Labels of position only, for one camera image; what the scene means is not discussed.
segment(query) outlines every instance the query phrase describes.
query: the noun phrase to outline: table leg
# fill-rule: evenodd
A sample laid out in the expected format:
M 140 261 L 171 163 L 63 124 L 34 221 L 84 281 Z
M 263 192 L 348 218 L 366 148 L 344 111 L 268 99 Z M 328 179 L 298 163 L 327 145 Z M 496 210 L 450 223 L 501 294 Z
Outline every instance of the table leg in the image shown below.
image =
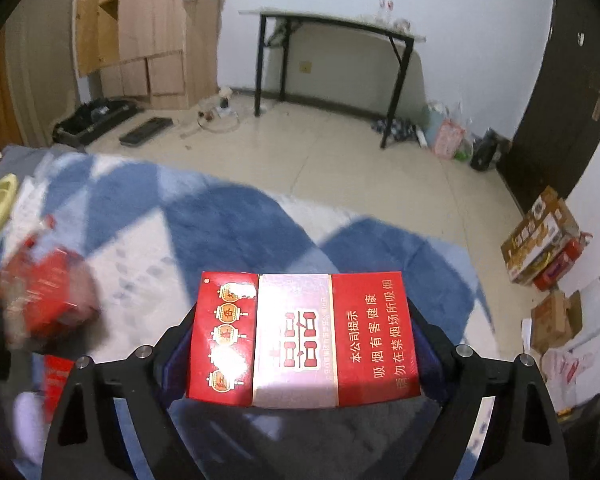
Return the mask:
M 256 95 L 253 113 L 260 116 L 260 98 L 262 97 L 262 65 L 264 63 L 264 36 L 267 31 L 267 17 L 260 17 L 260 35 L 258 37 L 258 60 L 256 62 Z
M 278 101 L 286 98 L 286 66 L 289 64 L 289 39 L 291 38 L 291 20 L 285 20 L 285 39 L 282 43 L 282 73 L 280 74 L 280 95 Z
M 394 122 L 395 109 L 398 107 L 398 101 L 400 100 L 400 94 L 402 93 L 402 87 L 404 86 L 404 77 L 407 75 L 407 67 L 409 66 L 412 52 L 413 43 L 407 43 L 404 48 L 404 53 L 402 54 L 398 79 L 395 80 L 394 94 L 391 97 L 391 104 L 389 104 L 389 111 L 386 115 L 386 127 L 384 129 L 384 134 L 382 134 L 382 142 L 380 143 L 380 148 L 382 150 L 386 148 L 386 140 L 389 138 L 389 135 L 391 135 L 391 126 Z

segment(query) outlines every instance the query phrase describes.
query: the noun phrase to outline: bed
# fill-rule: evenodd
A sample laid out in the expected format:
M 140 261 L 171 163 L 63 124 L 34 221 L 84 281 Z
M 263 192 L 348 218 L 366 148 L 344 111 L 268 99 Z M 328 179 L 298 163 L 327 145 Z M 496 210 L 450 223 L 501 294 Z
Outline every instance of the bed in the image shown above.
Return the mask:
M 96 362 L 116 360 L 157 342 L 195 303 L 202 270 L 398 270 L 429 322 L 456 344 L 498 356 L 489 309 L 464 248 L 206 174 L 117 156 L 53 158 L 23 183 L 3 259 L 52 214 L 55 241 L 90 264 L 102 319 L 75 338 L 67 350 L 73 358 L 84 352 Z M 136 474 L 151 478 L 124 402 L 117 407 Z M 473 470 L 489 403 L 483 408 L 457 478 Z M 208 478 L 371 479 L 401 478 L 438 410 L 421 396 L 320 412 L 178 400 L 170 413 Z

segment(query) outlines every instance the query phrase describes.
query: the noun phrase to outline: red bag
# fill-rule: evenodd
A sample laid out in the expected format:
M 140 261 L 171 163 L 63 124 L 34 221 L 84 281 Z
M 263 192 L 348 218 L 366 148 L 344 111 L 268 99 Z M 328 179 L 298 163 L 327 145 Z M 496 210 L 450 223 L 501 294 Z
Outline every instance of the red bag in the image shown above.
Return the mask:
M 440 125 L 436 142 L 433 145 L 433 153 L 446 159 L 454 158 L 456 151 L 464 139 L 465 129 L 451 119 L 445 119 Z
M 46 222 L 52 229 L 53 219 Z M 10 348 L 21 348 L 29 338 L 46 342 L 61 336 L 100 310 L 95 281 L 79 254 L 56 247 L 40 262 L 33 261 L 31 250 L 44 232 L 30 235 L 0 270 Z

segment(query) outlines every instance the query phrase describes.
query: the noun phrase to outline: black bag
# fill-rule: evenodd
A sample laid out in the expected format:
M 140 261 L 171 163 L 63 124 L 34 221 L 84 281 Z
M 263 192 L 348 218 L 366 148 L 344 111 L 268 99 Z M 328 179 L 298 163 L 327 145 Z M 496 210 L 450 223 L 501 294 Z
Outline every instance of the black bag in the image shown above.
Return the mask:
M 496 131 L 489 128 L 484 138 L 477 140 L 474 145 L 474 156 L 469 165 L 475 171 L 487 171 L 494 168 L 500 158 L 509 151 L 511 141 L 500 136 Z
M 56 124 L 51 136 L 59 144 L 82 148 L 141 111 L 142 108 L 133 101 L 94 99 Z

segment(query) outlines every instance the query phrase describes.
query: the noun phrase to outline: cigarette pack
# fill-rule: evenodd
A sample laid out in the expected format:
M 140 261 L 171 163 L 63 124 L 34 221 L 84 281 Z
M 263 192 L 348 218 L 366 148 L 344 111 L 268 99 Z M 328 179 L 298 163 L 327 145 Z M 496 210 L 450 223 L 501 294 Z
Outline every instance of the cigarette pack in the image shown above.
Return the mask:
M 204 272 L 191 399 L 331 408 L 420 394 L 400 272 Z

